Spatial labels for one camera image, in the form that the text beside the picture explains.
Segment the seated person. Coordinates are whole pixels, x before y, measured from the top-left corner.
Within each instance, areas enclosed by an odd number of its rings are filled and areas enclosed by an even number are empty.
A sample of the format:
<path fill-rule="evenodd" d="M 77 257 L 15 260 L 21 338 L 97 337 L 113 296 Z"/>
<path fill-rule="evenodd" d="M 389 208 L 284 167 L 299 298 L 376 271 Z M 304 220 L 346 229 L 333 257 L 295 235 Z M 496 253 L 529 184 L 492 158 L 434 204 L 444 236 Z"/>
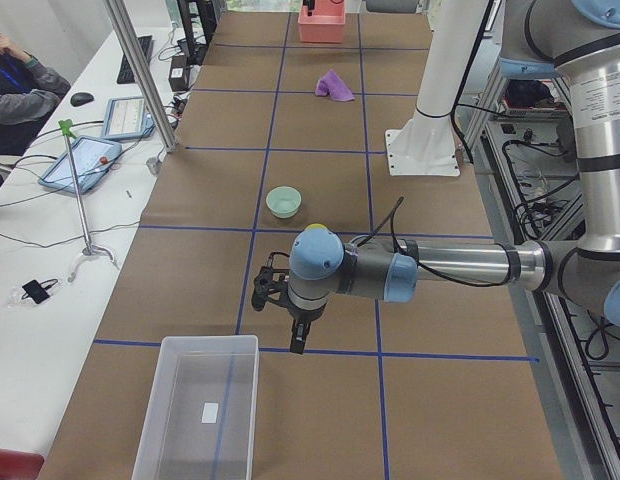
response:
<path fill-rule="evenodd" d="M 0 32 L 0 155 L 21 155 L 71 85 Z"/>

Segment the red object at corner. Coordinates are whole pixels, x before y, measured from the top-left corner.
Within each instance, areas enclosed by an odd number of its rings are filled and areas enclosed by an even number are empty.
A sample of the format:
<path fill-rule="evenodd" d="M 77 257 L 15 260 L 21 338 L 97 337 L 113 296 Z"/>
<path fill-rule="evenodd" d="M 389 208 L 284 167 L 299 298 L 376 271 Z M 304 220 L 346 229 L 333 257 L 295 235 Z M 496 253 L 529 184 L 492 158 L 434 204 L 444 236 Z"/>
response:
<path fill-rule="evenodd" d="M 0 479 L 37 479 L 44 461 L 40 454 L 0 448 Z"/>

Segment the black power adapter box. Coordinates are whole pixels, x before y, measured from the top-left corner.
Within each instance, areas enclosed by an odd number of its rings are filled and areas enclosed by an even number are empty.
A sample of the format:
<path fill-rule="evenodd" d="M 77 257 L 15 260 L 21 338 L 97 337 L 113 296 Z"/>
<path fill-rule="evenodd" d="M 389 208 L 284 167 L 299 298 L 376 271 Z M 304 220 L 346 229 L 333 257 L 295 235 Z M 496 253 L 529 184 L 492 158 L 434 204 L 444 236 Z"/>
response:
<path fill-rule="evenodd" d="M 191 66 L 185 55 L 175 55 L 171 58 L 168 82 L 173 92 L 188 90 L 190 71 Z"/>

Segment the blue teach pendant far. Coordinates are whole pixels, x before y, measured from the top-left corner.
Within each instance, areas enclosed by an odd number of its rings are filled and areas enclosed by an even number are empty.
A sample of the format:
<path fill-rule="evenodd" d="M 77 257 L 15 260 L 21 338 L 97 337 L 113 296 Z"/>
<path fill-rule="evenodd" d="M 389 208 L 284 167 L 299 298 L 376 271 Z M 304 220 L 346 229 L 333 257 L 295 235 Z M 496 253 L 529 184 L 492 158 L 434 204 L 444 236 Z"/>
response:
<path fill-rule="evenodd" d="M 107 140 L 136 140 L 149 136 L 154 121 L 142 96 L 111 98 L 106 106 L 101 137 Z"/>

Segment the metal stand with green clip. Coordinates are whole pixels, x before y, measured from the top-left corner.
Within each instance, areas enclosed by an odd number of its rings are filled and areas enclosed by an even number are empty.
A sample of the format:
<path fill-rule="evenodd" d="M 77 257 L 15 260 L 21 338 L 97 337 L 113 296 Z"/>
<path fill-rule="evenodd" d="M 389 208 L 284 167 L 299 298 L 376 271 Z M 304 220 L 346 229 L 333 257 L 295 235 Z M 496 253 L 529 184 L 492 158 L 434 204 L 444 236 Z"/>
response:
<path fill-rule="evenodd" d="M 100 256 L 107 257 L 109 261 L 111 262 L 111 264 L 116 269 L 119 268 L 115 252 L 106 246 L 102 246 L 102 245 L 98 245 L 94 243 L 92 239 L 92 235 L 89 229 L 87 215 L 86 215 L 86 211 L 84 207 L 83 197 L 82 197 L 82 193 L 81 193 L 81 189 L 79 185 L 79 175 L 77 172 L 76 163 L 74 160 L 74 154 L 73 154 L 72 146 L 71 146 L 71 139 L 75 138 L 75 135 L 71 131 L 72 126 L 73 126 L 73 122 L 70 119 L 59 121 L 60 131 L 61 131 L 61 134 L 64 138 L 65 145 L 66 145 L 66 153 L 67 153 L 69 168 L 71 172 L 71 179 L 72 179 L 75 199 L 76 199 L 76 203 L 78 207 L 80 223 L 81 223 L 81 228 L 82 228 L 82 238 L 84 241 L 84 248 L 81 251 L 81 253 L 71 263 L 69 274 L 67 277 L 68 283 L 73 283 L 75 281 L 78 271 L 79 271 L 79 267 L 83 263 L 88 262 L 88 261 L 94 261 Z"/>

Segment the pink plastic bin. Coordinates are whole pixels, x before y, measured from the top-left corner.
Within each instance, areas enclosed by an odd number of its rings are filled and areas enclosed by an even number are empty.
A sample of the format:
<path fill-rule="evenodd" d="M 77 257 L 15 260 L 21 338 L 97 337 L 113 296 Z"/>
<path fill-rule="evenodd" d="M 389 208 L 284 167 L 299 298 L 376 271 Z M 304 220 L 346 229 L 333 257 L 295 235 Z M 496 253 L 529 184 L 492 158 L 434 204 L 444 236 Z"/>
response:
<path fill-rule="evenodd" d="M 345 23 L 344 1 L 302 1 L 297 24 L 303 43 L 339 44 L 343 41 Z"/>

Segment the purple cloth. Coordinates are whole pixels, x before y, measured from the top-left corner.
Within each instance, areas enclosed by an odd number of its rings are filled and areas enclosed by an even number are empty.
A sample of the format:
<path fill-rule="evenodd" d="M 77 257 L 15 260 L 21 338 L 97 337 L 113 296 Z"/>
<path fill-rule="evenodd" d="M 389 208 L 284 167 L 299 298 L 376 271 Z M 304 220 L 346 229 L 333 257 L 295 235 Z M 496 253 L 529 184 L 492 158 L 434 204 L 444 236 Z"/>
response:
<path fill-rule="evenodd" d="M 338 102 L 349 102 L 355 99 L 350 88 L 333 69 L 328 70 L 318 79 L 314 93 L 316 96 L 330 97 Z"/>

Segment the mint green bowl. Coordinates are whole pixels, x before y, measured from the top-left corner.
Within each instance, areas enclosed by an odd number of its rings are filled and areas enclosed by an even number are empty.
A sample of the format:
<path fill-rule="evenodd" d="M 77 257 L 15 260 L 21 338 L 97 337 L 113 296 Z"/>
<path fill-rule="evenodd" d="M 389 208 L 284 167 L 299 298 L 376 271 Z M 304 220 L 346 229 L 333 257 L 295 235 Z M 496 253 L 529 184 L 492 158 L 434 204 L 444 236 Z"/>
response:
<path fill-rule="evenodd" d="M 268 210 L 280 219 L 288 219 L 297 214 L 302 197 L 300 192 L 291 186 L 275 187 L 266 195 Z"/>

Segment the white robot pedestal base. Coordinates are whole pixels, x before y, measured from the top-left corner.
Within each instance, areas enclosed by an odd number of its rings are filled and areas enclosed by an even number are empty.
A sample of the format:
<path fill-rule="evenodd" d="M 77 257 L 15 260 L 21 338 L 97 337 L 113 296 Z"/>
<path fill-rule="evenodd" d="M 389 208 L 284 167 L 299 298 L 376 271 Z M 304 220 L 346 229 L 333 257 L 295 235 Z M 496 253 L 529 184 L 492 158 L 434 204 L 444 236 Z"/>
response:
<path fill-rule="evenodd" d="M 453 108 L 491 9 L 487 0 L 441 3 L 414 114 L 401 129 L 385 132 L 392 176 L 460 175 Z"/>

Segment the yellow plastic cup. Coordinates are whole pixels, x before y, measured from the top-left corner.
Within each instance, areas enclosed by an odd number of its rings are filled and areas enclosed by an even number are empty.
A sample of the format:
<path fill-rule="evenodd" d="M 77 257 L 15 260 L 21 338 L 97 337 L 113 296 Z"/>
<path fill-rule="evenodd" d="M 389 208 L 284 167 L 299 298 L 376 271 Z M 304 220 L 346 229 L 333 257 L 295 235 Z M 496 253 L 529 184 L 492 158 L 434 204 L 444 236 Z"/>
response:
<path fill-rule="evenodd" d="M 321 223 L 312 223 L 308 226 L 306 226 L 304 231 L 309 231 L 309 230 L 313 230 L 313 229 L 322 229 L 322 230 L 327 230 L 327 227 Z"/>

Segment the blue teach pendant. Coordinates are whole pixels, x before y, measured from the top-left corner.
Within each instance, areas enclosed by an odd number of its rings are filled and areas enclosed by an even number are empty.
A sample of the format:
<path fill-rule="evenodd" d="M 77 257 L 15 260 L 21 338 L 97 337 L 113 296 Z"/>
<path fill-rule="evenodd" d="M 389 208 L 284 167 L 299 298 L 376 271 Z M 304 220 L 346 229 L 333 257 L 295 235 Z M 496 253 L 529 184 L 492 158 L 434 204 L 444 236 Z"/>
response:
<path fill-rule="evenodd" d="M 136 140 L 149 136 L 154 121 L 142 96 L 111 98 L 106 106 L 101 137 L 107 140 Z"/>
<path fill-rule="evenodd" d="M 79 136 L 72 142 L 71 147 L 81 194 L 101 181 L 123 151 L 118 142 L 89 136 Z M 38 183 L 44 188 L 74 194 L 68 154 L 59 156 L 41 175 Z"/>

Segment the blue teach pendant near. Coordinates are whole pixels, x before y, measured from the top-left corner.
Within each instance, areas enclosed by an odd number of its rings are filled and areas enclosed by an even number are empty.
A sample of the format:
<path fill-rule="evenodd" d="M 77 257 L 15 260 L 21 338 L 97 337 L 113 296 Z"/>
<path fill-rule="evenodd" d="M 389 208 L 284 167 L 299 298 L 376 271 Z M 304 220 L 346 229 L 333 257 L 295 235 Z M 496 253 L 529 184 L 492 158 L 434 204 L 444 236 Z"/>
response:
<path fill-rule="evenodd" d="M 79 136 L 72 142 L 71 147 L 81 194 L 101 181 L 123 151 L 118 142 L 89 136 Z M 74 194 L 68 154 L 59 156 L 41 175 L 38 183 L 44 188 Z"/>

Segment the clear plastic storage box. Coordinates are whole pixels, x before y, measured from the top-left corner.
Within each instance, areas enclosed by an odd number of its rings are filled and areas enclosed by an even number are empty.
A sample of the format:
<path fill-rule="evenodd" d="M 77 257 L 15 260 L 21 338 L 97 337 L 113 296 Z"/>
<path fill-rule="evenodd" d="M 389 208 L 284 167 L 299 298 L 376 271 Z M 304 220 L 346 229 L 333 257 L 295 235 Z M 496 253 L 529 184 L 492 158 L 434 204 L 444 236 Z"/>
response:
<path fill-rule="evenodd" d="M 250 479 L 259 374 L 254 335 L 161 342 L 134 479 Z"/>

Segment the black computer mouse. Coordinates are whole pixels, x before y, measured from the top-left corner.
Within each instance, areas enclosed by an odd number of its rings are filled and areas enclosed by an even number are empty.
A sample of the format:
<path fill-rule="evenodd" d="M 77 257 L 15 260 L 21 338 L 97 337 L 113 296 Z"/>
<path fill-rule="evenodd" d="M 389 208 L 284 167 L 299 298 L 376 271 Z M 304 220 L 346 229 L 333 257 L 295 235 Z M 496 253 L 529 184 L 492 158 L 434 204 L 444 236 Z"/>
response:
<path fill-rule="evenodd" d="M 94 96 L 89 92 L 77 92 L 70 98 L 72 107 L 80 107 L 94 101 Z"/>

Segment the aluminium frame post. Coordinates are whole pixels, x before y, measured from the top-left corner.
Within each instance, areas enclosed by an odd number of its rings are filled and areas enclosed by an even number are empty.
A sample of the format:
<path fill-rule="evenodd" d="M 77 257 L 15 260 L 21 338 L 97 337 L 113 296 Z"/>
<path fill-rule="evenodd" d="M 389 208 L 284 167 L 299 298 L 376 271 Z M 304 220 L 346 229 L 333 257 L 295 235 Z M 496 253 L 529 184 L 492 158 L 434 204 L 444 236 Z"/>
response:
<path fill-rule="evenodd" d="M 164 149 L 170 154 L 177 146 L 176 136 L 167 119 L 149 64 L 143 55 L 125 3 L 121 0 L 104 0 L 104 5 L 122 51 L 145 99 L 146 107 L 161 137 Z"/>

